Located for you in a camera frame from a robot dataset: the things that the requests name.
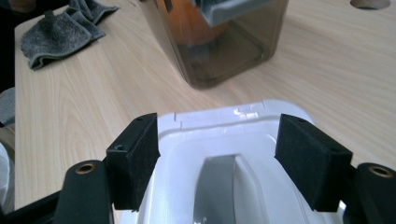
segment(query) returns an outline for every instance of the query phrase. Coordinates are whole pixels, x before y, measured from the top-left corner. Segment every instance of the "transparent plastic container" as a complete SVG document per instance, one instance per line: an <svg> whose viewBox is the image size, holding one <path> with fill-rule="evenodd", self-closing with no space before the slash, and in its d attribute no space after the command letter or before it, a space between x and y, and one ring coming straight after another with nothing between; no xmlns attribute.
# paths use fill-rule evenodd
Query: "transparent plastic container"
<svg viewBox="0 0 396 224"><path fill-rule="evenodd" d="M140 0L183 78L208 88L270 59L288 0Z"/></svg>

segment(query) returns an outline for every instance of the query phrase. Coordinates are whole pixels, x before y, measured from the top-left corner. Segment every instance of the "wooden table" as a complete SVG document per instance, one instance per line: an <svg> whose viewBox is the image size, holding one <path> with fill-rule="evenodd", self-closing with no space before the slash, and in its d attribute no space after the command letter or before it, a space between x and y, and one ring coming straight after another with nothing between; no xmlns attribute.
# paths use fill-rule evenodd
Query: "wooden table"
<svg viewBox="0 0 396 224"><path fill-rule="evenodd" d="M396 3L291 0L274 58L216 88L192 89L174 69L134 0L102 21L104 38L32 71L16 29L16 206L61 188L79 161L101 160L143 114L188 112L281 99L354 152L353 164L396 169Z"/></svg>

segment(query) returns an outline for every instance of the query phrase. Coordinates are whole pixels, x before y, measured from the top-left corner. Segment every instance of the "orange object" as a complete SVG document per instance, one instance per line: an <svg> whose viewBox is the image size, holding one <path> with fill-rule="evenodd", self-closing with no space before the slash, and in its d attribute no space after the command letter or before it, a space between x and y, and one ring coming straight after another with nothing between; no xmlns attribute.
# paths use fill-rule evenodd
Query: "orange object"
<svg viewBox="0 0 396 224"><path fill-rule="evenodd" d="M191 0L172 0L173 8L169 12L164 0L157 0L157 4L178 44L202 45L214 40L227 28L227 23L210 27Z"/></svg>

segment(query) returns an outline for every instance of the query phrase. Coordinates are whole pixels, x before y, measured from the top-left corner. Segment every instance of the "white plastic object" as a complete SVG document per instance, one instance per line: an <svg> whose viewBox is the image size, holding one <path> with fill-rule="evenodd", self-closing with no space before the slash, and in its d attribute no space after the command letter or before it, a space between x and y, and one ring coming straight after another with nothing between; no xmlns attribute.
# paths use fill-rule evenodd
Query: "white plastic object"
<svg viewBox="0 0 396 224"><path fill-rule="evenodd" d="M235 223L342 223L342 209L311 211L274 158L282 113L312 122L298 106L278 100L160 117L161 157L139 212L122 212L120 223L212 223L207 217L194 222L194 199L205 162L224 156L237 165Z"/></svg>
<svg viewBox="0 0 396 224"><path fill-rule="evenodd" d="M238 18L274 0L191 0L211 27Z"/></svg>
<svg viewBox="0 0 396 224"><path fill-rule="evenodd" d="M0 204L4 213L14 209L14 163L0 143Z"/></svg>

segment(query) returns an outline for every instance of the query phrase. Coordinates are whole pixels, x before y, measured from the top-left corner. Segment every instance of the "container lid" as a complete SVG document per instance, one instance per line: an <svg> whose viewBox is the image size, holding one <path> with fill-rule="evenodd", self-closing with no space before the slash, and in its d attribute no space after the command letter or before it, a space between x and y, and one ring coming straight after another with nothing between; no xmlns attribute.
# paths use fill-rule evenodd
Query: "container lid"
<svg viewBox="0 0 396 224"><path fill-rule="evenodd" d="M191 0L209 24L217 26L265 6L274 0Z"/></svg>
<svg viewBox="0 0 396 224"><path fill-rule="evenodd" d="M282 113L312 122L278 100L160 117L161 157L139 212L120 223L219 223L224 211L233 223L342 223L342 209L312 211L274 158Z"/></svg>

